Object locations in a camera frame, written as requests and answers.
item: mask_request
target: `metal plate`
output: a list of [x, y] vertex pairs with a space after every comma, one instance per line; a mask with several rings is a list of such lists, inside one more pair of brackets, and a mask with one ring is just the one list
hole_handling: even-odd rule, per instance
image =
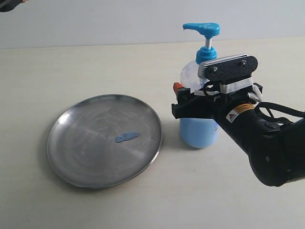
[[[116, 142], [126, 132], [140, 135]], [[89, 188], [122, 184], [157, 157], [163, 139], [157, 113], [143, 101], [118, 94], [84, 100], [53, 126], [47, 156], [65, 181]]]

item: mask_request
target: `white table surface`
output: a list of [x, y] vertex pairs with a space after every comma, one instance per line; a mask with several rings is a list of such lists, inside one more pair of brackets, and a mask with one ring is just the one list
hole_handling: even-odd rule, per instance
[[[1, 229], [305, 228], [305, 181], [260, 183], [222, 130], [193, 150], [178, 136], [172, 90], [201, 42], [0, 50]], [[305, 38], [214, 42], [218, 57], [257, 57], [266, 101], [305, 109]], [[46, 159], [55, 119], [100, 94], [147, 102], [163, 123], [155, 162], [123, 185], [86, 191], [60, 180]]]

